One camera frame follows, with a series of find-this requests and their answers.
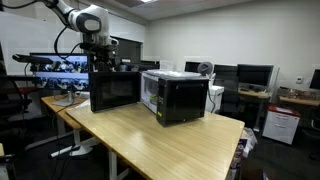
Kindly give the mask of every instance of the monitor stand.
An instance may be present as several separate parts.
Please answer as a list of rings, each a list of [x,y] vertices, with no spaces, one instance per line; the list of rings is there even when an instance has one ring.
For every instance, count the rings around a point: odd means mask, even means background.
[[[74,99],[72,91],[68,91],[68,96],[60,99],[58,101],[52,102],[53,105],[57,105],[57,106],[62,106],[62,107],[67,107],[67,106],[71,106],[73,104],[79,104],[80,102],[76,99]]]

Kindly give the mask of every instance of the ceiling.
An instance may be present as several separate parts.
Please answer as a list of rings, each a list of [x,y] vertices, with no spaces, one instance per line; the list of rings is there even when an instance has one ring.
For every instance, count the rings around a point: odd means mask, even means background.
[[[141,3],[140,0],[99,1],[103,1],[111,6],[135,14],[143,19],[156,20],[170,16],[239,4],[252,0],[156,0],[145,4]]]

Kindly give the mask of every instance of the table top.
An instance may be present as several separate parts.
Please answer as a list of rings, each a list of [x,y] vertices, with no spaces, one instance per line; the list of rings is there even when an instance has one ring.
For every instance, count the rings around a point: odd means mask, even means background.
[[[255,92],[255,91],[252,91],[252,90],[249,90],[249,91],[241,91],[239,89],[239,94],[241,95],[246,95],[246,96],[254,96],[254,97],[257,97],[257,98],[261,98],[261,99],[268,99],[270,96],[267,92],[263,92],[263,91],[260,91],[260,92]]]
[[[64,107],[62,106],[57,106],[57,105],[53,105],[52,103],[64,98],[64,96],[59,95],[59,96],[49,96],[49,97],[43,97],[41,98],[41,100],[53,111],[53,112],[58,112],[61,109],[63,109]],[[78,101],[80,101],[80,103],[84,102],[86,99],[81,99],[81,98],[76,98]],[[78,106],[79,104],[74,104],[72,106],[69,106],[65,109],[63,109],[62,111],[60,111],[58,113],[58,116],[60,116],[69,126],[71,126],[73,129],[81,129],[82,127],[75,122],[69,115],[66,114],[66,111],[68,109],[74,108],[76,106]]]
[[[85,106],[67,114],[147,179],[225,179],[244,127],[211,113],[162,127],[141,103],[99,113]]]
[[[1,143],[0,143],[0,156],[4,156],[4,151]]]
[[[290,102],[290,103],[295,103],[295,104],[302,104],[302,105],[307,105],[307,106],[319,106],[320,101],[315,101],[315,100],[307,100],[307,99],[293,99],[293,98],[287,98],[280,96],[280,101],[283,102]]]

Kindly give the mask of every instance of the floor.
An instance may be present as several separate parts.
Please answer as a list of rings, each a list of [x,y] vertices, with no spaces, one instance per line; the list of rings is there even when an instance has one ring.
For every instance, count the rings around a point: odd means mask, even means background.
[[[51,128],[51,119],[45,118],[41,127],[46,133],[41,133],[39,126],[30,127],[33,138],[40,139],[41,136],[54,135]],[[82,137],[89,135],[83,132]],[[310,147],[304,144],[297,133],[292,146],[279,143],[256,134],[258,144],[244,161],[244,169],[263,169],[270,179],[290,180],[319,180],[320,161],[308,159]],[[66,147],[73,142],[72,136],[60,140],[60,146]],[[94,147],[93,151],[85,156],[70,158],[61,156],[59,159],[49,158],[49,154],[57,150],[57,142],[48,143],[41,147],[34,148],[20,153],[15,161],[16,175],[18,180],[34,179],[68,179],[68,180],[100,180],[108,179],[108,157],[106,148],[103,145]],[[126,179],[143,179],[133,172]]]

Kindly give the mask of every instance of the microwave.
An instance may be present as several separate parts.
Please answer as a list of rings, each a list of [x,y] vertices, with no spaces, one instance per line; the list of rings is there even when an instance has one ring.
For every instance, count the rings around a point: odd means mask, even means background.
[[[89,83],[92,112],[140,100],[139,72],[90,72]]]
[[[198,73],[186,74],[186,77],[170,77],[142,72],[141,102],[155,113],[162,126],[204,116],[209,80]]]

